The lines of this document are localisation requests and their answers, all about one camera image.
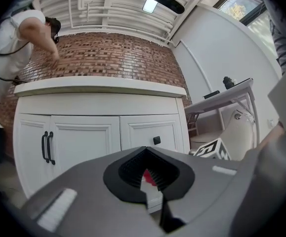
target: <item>tree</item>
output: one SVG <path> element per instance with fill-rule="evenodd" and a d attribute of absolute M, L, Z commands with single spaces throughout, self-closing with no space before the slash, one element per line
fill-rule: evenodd
<path fill-rule="evenodd" d="M 232 7 L 228 7 L 224 12 L 236 20 L 241 20 L 245 16 L 246 8 L 243 5 L 235 3 Z"/>

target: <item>black square knob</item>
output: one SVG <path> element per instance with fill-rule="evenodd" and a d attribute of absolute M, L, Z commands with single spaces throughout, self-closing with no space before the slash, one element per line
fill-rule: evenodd
<path fill-rule="evenodd" d="M 154 145 L 160 144 L 161 143 L 161 138 L 159 136 L 154 137 L 153 141 L 154 141 Z"/>

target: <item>cabinet door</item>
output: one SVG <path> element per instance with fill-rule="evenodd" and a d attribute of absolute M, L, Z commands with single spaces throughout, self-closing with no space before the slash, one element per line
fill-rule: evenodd
<path fill-rule="evenodd" d="M 119 117 L 52 116 L 51 155 L 56 174 L 121 150 Z"/>
<path fill-rule="evenodd" d="M 43 159 L 42 136 L 49 129 L 50 116 L 18 114 L 14 124 L 14 158 L 27 197 L 52 179 L 53 166 Z M 46 138 L 44 152 L 47 155 Z"/>
<path fill-rule="evenodd" d="M 120 119 L 122 150 L 140 146 L 156 146 L 183 152 L 179 114 L 123 116 Z M 158 136 L 161 142 L 155 145 L 153 138 Z"/>

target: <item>black handle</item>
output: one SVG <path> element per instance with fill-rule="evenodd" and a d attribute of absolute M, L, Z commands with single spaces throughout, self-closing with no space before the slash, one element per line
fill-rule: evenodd
<path fill-rule="evenodd" d="M 44 135 L 42 136 L 42 155 L 43 155 L 43 159 L 47 162 L 47 163 L 49 163 L 49 159 L 47 159 L 46 157 L 45 157 L 45 145 L 44 145 L 44 139 L 45 139 L 45 137 L 48 135 L 48 132 L 45 132 L 44 133 Z"/>
<path fill-rule="evenodd" d="M 48 159 L 50 160 L 50 162 L 55 165 L 55 161 L 52 160 L 51 156 L 50 156 L 50 144 L 49 144 L 49 140 L 50 138 L 53 138 L 54 134 L 53 132 L 50 132 L 48 137 L 47 137 L 47 153 L 48 153 Z"/>
<path fill-rule="evenodd" d="M 153 141 L 154 141 L 154 145 L 160 144 L 160 143 L 161 143 L 161 138 L 160 138 L 160 136 L 154 137 L 154 138 L 153 138 Z"/>

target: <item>red object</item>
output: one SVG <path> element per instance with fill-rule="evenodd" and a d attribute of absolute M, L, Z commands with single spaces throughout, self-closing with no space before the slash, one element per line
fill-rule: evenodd
<path fill-rule="evenodd" d="M 145 170 L 143 176 L 145 177 L 147 183 L 150 183 L 153 186 L 157 186 L 148 170 Z"/>

